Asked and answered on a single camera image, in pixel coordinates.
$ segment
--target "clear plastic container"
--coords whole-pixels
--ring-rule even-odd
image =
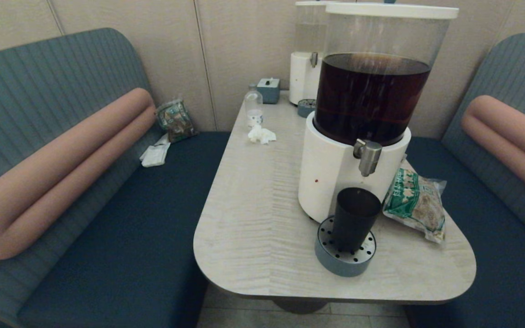
[[[327,30],[325,6],[331,1],[298,1],[295,3],[295,51],[322,52]]]
[[[314,124],[354,145],[402,138],[457,8],[328,4]]]
[[[263,123],[263,95],[257,91],[256,83],[248,85],[248,92],[244,95],[244,112],[249,128]]]

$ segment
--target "tea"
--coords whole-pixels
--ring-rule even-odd
[[[400,140],[431,69],[410,58],[374,53],[323,59],[314,125],[349,145],[357,138],[391,145]]]

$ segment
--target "tap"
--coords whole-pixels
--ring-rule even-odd
[[[356,140],[354,157],[360,159],[358,169],[362,173],[362,176],[367,177],[375,172],[381,153],[381,144],[373,141],[363,141],[362,139]]]
[[[311,53],[311,58],[309,58],[309,60],[311,61],[311,67],[312,68],[315,68],[315,66],[317,66],[318,56],[319,56],[319,54],[317,54],[317,52],[312,52]]]

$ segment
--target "blue cushion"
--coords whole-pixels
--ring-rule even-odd
[[[490,95],[525,114],[525,33],[508,37],[487,54],[442,140],[451,154],[525,223],[525,183],[461,128],[465,110],[481,95]]]
[[[206,279],[194,230],[229,133],[174,143],[139,168],[19,312],[34,327],[195,327]]]
[[[143,65],[118,31],[99,29],[0,51],[0,176],[136,87]],[[139,166],[160,135],[152,128],[96,180],[29,249],[0,261],[0,319],[17,311],[86,226]]]
[[[413,138],[407,154],[420,175],[448,181],[443,205],[477,260],[475,282],[463,295],[407,307],[416,326],[525,327],[525,225],[439,141]]]

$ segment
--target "table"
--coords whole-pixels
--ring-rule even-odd
[[[363,274],[323,268],[313,248],[319,224],[297,199],[305,119],[286,92],[263,106],[263,125],[277,141],[251,143],[240,109],[196,228],[194,254],[210,282],[240,297],[308,302],[438,304],[469,289],[475,255],[446,212],[444,244],[382,216]]]

